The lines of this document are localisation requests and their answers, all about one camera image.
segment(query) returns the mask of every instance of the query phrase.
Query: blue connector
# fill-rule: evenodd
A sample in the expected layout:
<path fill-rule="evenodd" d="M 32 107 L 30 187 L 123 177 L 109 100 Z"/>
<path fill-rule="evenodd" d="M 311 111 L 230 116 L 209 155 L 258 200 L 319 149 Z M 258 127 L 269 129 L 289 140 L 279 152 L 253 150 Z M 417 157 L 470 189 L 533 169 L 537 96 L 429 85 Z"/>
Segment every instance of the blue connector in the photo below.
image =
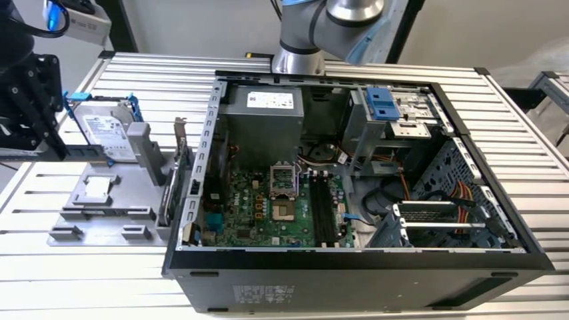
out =
<path fill-rule="evenodd" d="M 394 105 L 389 89 L 367 87 L 365 91 L 365 100 L 373 112 L 373 119 L 382 121 L 399 120 L 399 110 Z"/>
<path fill-rule="evenodd" d="M 217 234 L 222 231 L 222 215 L 221 213 L 207 213 L 205 216 L 206 228 Z"/>

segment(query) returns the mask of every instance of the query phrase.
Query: side panel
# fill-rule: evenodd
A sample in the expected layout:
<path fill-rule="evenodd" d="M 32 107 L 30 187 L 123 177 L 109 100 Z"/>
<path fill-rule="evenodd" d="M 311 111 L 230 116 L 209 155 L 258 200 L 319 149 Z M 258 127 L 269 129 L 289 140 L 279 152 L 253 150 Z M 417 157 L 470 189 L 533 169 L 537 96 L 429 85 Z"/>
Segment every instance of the side panel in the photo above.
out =
<path fill-rule="evenodd" d="M 489 270 L 219 270 L 201 273 L 174 270 L 173 273 L 197 312 L 223 309 L 229 312 L 431 310 L 449 309 L 462 299 L 471 300 L 453 309 L 470 309 L 538 274 L 514 270 L 499 273 Z"/>

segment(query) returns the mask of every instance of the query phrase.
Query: white wall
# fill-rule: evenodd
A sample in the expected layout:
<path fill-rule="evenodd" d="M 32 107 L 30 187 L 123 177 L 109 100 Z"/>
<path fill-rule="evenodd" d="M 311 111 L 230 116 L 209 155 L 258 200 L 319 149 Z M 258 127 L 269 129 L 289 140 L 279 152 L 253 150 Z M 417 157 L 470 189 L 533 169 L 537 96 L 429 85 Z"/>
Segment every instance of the white wall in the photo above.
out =
<path fill-rule="evenodd" d="M 491 70 L 567 30 L 567 0 L 426 0 L 399 63 Z"/>
<path fill-rule="evenodd" d="M 278 49 L 267 0 L 123 0 L 123 6 L 139 52 L 243 57 Z"/>

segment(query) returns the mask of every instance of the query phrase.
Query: barcode sticker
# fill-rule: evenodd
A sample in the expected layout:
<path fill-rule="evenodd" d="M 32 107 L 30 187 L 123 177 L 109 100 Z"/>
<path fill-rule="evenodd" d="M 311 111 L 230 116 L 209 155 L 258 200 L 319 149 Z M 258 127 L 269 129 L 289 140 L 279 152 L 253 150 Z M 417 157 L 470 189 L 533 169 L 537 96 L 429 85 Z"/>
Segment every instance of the barcode sticker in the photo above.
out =
<path fill-rule="evenodd" d="M 294 109 L 293 94 L 251 91 L 246 95 L 247 108 Z"/>
<path fill-rule="evenodd" d="M 343 165 L 346 164 L 346 160 L 347 160 L 347 155 L 342 152 L 338 157 L 338 163 Z"/>

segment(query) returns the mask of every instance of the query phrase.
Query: blue latch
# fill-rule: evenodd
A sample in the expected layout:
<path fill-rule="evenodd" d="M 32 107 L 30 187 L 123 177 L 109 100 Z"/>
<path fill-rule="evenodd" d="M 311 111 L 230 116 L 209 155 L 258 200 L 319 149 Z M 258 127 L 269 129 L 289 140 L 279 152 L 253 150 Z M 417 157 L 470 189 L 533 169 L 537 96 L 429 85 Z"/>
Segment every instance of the blue latch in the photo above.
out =
<path fill-rule="evenodd" d="M 401 114 L 393 102 L 391 93 L 386 88 L 366 88 L 365 100 L 371 109 L 374 120 L 395 121 Z"/>
<path fill-rule="evenodd" d="M 90 96 L 90 93 L 87 92 L 74 92 L 69 96 L 69 100 L 77 101 L 77 102 L 87 101 L 90 100 L 90 98 L 91 96 Z"/>
<path fill-rule="evenodd" d="M 75 120 L 74 119 L 74 113 L 73 113 L 72 108 L 69 107 L 69 100 L 68 100 L 68 92 L 66 91 L 62 92 L 62 108 L 65 109 L 65 112 L 68 113 L 70 120 L 74 121 Z"/>

